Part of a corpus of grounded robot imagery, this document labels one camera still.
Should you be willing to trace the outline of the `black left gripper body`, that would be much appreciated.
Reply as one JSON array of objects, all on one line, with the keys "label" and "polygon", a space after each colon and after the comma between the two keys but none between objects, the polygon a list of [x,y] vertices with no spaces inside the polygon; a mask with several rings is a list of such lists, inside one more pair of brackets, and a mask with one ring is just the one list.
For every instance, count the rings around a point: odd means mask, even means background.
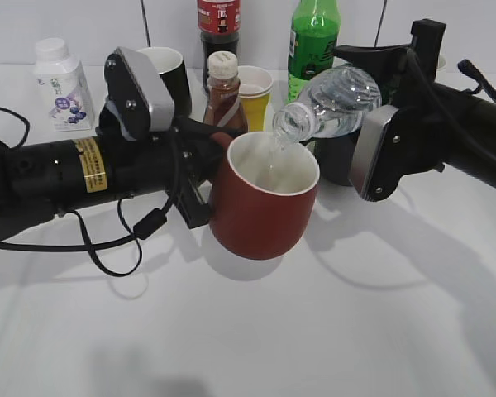
[{"label": "black left gripper body", "polygon": [[200,185],[214,178],[224,150],[212,139],[218,132],[236,137],[236,129],[216,127],[189,117],[173,120],[179,160],[178,190],[174,205],[189,228],[208,224],[212,211],[199,192]]}]

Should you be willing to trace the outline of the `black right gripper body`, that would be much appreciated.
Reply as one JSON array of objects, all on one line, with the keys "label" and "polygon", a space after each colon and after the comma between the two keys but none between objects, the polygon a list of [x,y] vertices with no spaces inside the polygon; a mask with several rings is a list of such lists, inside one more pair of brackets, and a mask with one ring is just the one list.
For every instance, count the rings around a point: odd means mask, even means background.
[{"label": "black right gripper body", "polygon": [[332,53],[369,74],[380,88],[382,104],[390,104],[406,74],[408,49],[417,53],[424,74],[435,80],[445,30],[445,23],[424,18],[412,23],[409,44],[380,47],[336,45]]}]

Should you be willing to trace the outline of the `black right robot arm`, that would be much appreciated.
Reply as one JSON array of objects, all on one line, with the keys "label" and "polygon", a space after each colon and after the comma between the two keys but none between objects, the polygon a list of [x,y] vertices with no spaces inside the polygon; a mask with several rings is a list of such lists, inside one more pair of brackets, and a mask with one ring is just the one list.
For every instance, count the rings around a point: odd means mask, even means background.
[{"label": "black right robot arm", "polygon": [[406,175],[445,165],[496,188],[496,90],[469,60],[458,69],[477,83],[475,89],[436,81],[445,30],[443,22],[420,19],[408,44],[338,45],[333,51],[389,93],[365,117],[355,140],[349,181],[366,201],[386,199]]}]

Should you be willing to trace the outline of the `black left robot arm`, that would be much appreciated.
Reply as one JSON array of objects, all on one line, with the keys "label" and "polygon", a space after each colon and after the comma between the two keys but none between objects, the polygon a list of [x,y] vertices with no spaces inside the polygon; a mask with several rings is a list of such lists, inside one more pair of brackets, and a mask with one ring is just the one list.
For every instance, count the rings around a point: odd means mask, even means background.
[{"label": "black left robot arm", "polygon": [[12,244],[9,238],[70,210],[164,190],[190,229],[208,224],[211,209],[198,186],[214,177],[223,149],[220,127],[177,117],[166,132],[128,141],[117,122],[96,136],[18,149],[0,141],[0,249],[78,252],[82,246]]}]

